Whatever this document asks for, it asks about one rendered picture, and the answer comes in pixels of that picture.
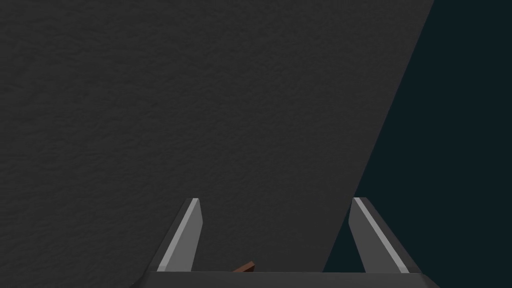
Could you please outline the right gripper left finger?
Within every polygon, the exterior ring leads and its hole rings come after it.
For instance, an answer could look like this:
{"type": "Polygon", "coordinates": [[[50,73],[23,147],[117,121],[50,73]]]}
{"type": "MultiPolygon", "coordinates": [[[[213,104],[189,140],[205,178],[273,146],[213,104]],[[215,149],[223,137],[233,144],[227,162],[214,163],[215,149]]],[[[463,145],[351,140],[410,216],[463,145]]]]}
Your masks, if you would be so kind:
{"type": "Polygon", "coordinates": [[[186,199],[149,263],[149,270],[151,272],[190,272],[202,227],[200,200],[186,199]]]}

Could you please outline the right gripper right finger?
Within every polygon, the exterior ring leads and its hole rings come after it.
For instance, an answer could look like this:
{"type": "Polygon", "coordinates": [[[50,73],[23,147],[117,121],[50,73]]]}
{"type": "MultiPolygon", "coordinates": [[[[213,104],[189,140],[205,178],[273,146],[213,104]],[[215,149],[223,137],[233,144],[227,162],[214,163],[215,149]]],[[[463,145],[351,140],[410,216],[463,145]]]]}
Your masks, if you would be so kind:
{"type": "Polygon", "coordinates": [[[409,253],[366,197],[351,200],[348,224],[367,273],[420,274],[409,253]]]}

